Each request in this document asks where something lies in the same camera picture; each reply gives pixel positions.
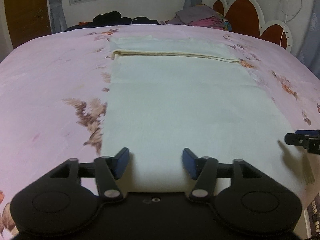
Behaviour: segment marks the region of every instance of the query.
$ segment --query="pink floral bed sheet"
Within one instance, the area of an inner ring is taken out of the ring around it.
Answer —
[[[320,80],[294,56],[267,41],[184,25],[78,29],[29,41],[0,64],[0,233],[4,239],[17,233],[9,206],[18,191],[68,158],[91,162],[100,155],[108,103],[101,98],[112,81],[110,38],[146,35],[226,44],[294,130],[320,129]],[[320,190],[319,157],[284,158],[291,158],[291,163],[303,161],[312,170],[299,174],[292,166],[294,176],[304,177],[306,187],[299,197],[307,207]]]

